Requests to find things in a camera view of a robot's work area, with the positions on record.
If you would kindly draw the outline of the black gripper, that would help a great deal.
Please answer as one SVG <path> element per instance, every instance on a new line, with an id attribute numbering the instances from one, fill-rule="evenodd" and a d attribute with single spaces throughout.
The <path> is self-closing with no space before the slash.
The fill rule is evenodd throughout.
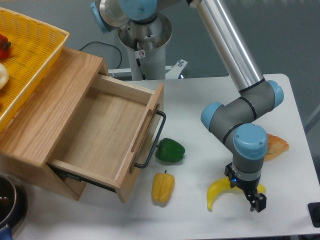
<path id="1" fill-rule="evenodd" d="M 247 173 L 237 169 L 231 162 L 225 166 L 224 175 L 230 182 L 230 187 L 241 189 L 250 203 L 250 211 L 261 212 L 267 206 L 267 197 L 257 191 L 260 182 L 260 170 Z"/>

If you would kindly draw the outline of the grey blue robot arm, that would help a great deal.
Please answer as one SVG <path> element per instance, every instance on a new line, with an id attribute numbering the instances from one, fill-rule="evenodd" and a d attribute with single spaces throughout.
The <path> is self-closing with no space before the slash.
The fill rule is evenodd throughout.
<path id="1" fill-rule="evenodd" d="M 172 36 L 170 21 L 161 10 L 172 0 L 95 0 L 90 10 L 103 32 L 117 31 L 129 52 L 134 81 L 165 76 L 160 52 Z M 209 104 L 200 120 L 231 153 L 224 170 L 229 185 L 241 189 L 252 211 L 266 208 L 267 198 L 258 191 L 267 154 L 266 131 L 254 121 L 271 112 L 284 100 L 282 88 L 266 80 L 222 0 L 190 0 L 197 10 L 228 71 L 239 97 L 227 105 Z"/>

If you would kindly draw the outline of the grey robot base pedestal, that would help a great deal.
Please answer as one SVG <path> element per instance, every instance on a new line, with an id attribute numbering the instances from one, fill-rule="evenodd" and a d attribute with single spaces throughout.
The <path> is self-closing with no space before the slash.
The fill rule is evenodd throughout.
<path id="1" fill-rule="evenodd" d="M 130 20 L 118 28 L 118 37 L 127 49 L 131 72 L 136 67 L 145 78 L 143 69 L 166 66 L 166 45 L 172 36 L 172 25 L 161 13 L 150 19 Z"/>

